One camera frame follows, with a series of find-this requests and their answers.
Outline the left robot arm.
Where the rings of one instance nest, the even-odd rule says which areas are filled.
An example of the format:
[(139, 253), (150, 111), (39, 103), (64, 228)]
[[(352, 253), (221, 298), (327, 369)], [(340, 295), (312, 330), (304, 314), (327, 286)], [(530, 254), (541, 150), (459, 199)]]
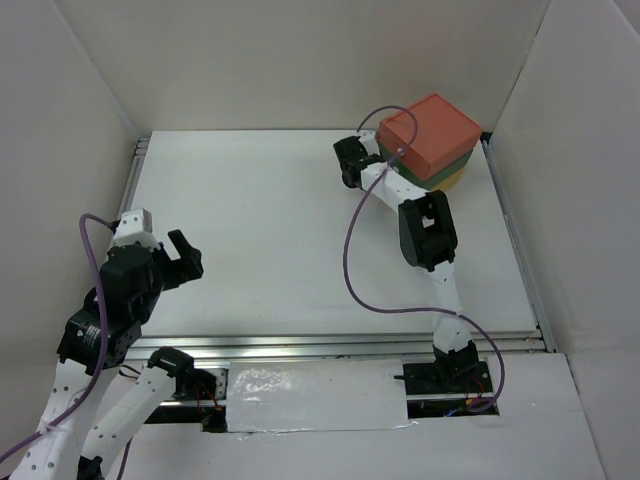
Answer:
[(100, 282), (67, 322), (56, 376), (34, 434), (18, 443), (24, 456), (13, 479), (103, 479), (157, 407), (197, 391), (200, 378), (187, 353), (161, 347), (104, 414), (103, 397), (140, 338), (161, 293), (202, 277), (201, 253), (179, 230), (168, 237), (179, 256), (139, 242), (112, 247), (95, 269)]

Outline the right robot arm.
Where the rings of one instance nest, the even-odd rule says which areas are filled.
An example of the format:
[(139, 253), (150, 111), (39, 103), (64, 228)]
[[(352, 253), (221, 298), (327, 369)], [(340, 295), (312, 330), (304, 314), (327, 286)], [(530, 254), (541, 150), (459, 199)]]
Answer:
[(481, 332), (482, 328), (461, 314), (454, 268), (458, 238), (445, 193), (421, 188), (394, 171), (379, 154), (373, 134), (343, 138), (333, 145), (333, 149), (345, 186), (363, 191), (363, 200), (370, 196), (380, 199), (397, 215), (403, 258), (409, 266), (427, 276), (434, 288), (436, 304), (381, 308), (367, 304), (356, 294), (349, 275), (348, 254), (363, 203), (356, 207), (343, 247), (342, 269), (347, 291), (358, 304), (375, 313), (434, 315), (434, 361), (405, 366), (396, 377), (404, 382), (407, 394), (464, 391), (478, 376), (480, 360), (472, 332)]

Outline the orange drawer box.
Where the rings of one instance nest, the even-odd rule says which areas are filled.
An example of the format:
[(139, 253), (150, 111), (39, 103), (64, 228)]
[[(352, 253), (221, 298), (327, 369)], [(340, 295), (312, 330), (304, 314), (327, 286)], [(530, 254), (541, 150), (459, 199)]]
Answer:
[[(417, 179), (426, 181), (470, 152), (482, 128), (442, 96), (433, 93), (408, 107), (416, 117), (417, 136), (401, 157), (401, 164)], [(376, 140), (393, 155), (414, 134), (412, 117), (403, 111), (381, 120)]]

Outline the green drawer box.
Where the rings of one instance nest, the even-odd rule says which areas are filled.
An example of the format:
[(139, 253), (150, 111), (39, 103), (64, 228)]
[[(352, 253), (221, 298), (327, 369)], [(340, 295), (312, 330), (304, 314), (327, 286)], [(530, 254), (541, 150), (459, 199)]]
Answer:
[(442, 173), (466, 167), (472, 151), (469, 142), (455, 145), (418, 142), (393, 163), (392, 170), (410, 183), (430, 190)]

